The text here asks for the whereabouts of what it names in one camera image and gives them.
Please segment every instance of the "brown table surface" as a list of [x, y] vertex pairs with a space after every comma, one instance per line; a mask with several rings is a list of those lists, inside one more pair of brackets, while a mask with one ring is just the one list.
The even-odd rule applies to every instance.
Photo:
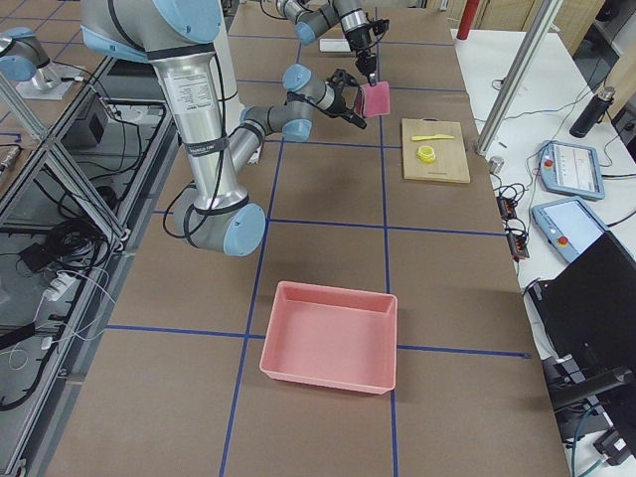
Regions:
[[[58, 5], [0, 8], [33, 3]], [[568, 475], [485, 163], [468, 154], [469, 185], [401, 178], [402, 117], [460, 121], [467, 148], [477, 135], [445, 15], [376, 13], [392, 21], [380, 46], [392, 114], [359, 131], [317, 113], [309, 143], [271, 136], [240, 176], [269, 218], [249, 257], [191, 248], [153, 216], [48, 476]], [[256, 3], [239, 7], [230, 36], [245, 104], [282, 103], [271, 81], [296, 61], [354, 70], [300, 48]], [[77, 63], [70, 48], [84, 50], [65, 46]], [[158, 212], [190, 178], [180, 154]], [[283, 279], [397, 296], [394, 392], [258, 369]]]

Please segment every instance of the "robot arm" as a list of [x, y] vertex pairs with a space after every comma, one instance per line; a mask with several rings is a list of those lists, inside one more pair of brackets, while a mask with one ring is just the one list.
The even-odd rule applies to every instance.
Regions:
[[371, 48], [375, 36], [389, 29], [389, 20], [370, 20], [359, 0], [329, 0], [316, 11], [305, 7], [302, 0], [276, 0], [278, 13], [296, 26], [296, 35], [303, 45], [310, 45], [339, 22], [349, 48], [356, 54], [356, 68], [370, 85], [378, 82], [378, 58]]
[[341, 87], [295, 65], [283, 80], [289, 91], [286, 103], [248, 109], [228, 136], [211, 70], [211, 63], [216, 63], [223, 83], [213, 44], [224, 28], [218, 0], [82, 0], [81, 7], [83, 39], [89, 48], [147, 62], [155, 70], [194, 176], [174, 209], [179, 232], [175, 237], [192, 246], [228, 255], [246, 255], [258, 247], [265, 216], [249, 201], [237, 175], [267, 134], [281, 132], [286, 140], [307, 140], [315, 108], [365, 125], [346, 106]]
[[0, 33], [0, 72], [9, 80], [28, 81], [40, 91], [60, 84], [51, 59], [35, 34], [25, 27]]

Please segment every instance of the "yellow lid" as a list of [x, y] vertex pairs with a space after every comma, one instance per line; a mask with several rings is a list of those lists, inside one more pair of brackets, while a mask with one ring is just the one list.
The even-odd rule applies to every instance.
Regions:
[[430, 146], [419, 146], [417, 148], [417, 157], [421, 162], [430, 164], [435, 162], [435, 150]]

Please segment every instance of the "wooden cutting board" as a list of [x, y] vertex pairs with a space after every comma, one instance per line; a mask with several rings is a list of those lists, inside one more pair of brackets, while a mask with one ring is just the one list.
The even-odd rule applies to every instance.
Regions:
[[[434, 134], [448, 134], [455, 138], [410, 140], [412, 136]], [[435, 162], [426, 164], [419, 160], [417, 148], [423, 145], [435, 150]], [[401, 154], [405, 179], [461, 184], [470, 182], [464, 140], [461, 135], [461, 125], [458, 122], [403, 119], [401, 121]]]

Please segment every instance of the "pink plastic tray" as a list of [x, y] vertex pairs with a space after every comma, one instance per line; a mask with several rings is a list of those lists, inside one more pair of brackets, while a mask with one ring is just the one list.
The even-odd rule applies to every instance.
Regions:
[[381, 395], [396, 387], [393, 295], [281, 281], [260, 369], [275, 380]]

